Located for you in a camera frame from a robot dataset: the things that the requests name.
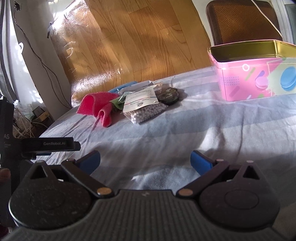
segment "copper screw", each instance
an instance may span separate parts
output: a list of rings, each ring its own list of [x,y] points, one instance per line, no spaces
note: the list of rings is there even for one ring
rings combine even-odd
[[[181,196],[191,196],[193,194],[193,191],[189,188],[182,188],[178,193]]]
[[[109,195],[109,194],[112,193],[112,189],[111,188],[107,188],[107,187],[98,188],[96,192],[99,195]]]

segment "cluttered items on floor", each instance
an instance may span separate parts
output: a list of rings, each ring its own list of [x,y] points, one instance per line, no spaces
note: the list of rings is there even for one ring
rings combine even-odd
[[[118,94],[112,90],[86,95],[78,110],[78,114],[93,115],[102,122],[103,127],[112,123],[111,111],[122,110],[133,123],[142,123],[163,112],[169,105],[179,100],[178,90],[169,87],[162,91],[162,83],[154,84],[144,81],[118,88]]]
[[[255,40],[208,48],[223,99],[296,93],[296,45]]]

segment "white label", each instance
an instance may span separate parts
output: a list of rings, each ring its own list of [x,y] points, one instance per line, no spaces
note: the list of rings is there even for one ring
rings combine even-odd
[[[150,104],[158,104],[153,86],[128,94],[124,102],[123,113],[137,110]]]

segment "black robotic device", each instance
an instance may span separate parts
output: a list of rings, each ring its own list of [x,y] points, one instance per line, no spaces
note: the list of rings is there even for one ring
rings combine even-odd
[[[14,160],[14,168],[17,159],[7,149],[5,160]],[[19,227],[4,240],[286,240],[272,228],[279,201],[255,163],[230,165],[194,154],[211,168],[176,195],[171,190],[115,194],[89,176],[99,166],[96,151],[61,165],[37,161],[10,198]]]

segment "ribbed black surface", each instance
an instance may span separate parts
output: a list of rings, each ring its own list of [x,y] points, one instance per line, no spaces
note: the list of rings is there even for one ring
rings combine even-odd
[[[200,215],[193,201],[171,191],[120,191],[96,202],[74,225],[53,231],[19,228],[5,241],[282,241],[272,229],[252,233],[224,230]]]

